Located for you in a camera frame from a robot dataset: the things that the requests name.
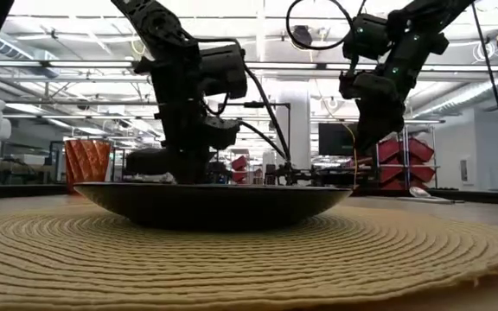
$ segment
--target round placemat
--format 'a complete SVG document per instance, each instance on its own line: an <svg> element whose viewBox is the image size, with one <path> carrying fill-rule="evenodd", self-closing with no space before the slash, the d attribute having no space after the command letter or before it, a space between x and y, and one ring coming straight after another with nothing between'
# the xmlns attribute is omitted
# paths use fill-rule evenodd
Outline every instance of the round placemat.
<svg viewBox="0 0 498 311"><path fill-rule="evenodd" d="M143 228L94 206L0 214L1 309L280 310L492 273L498 228L416 213L338 206L242 233Z"/></svg>

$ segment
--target desk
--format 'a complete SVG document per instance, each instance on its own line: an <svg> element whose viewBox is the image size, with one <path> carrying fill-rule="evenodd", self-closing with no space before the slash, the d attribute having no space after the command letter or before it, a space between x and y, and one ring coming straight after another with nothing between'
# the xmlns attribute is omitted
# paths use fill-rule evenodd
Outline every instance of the desk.
<svg viewBox="0 0 498 311"><path fill-rule="evenodd" d="M89 204L80 196L49 196L37 198L1 199L0 211L22 209L47 209L58 206L78 206ZM428 203L404 202L380 198L349 198L347 206L397 209L419 213L429 213L441 218L467 220L498 225L498 205L463 203L454 206ZM394 298L388 301L368 302L347 306L330 306L297 311L334 310L498 310L498 276L487 276L477 287L471 282L447 289L432 289L415 295Z"/></svg>

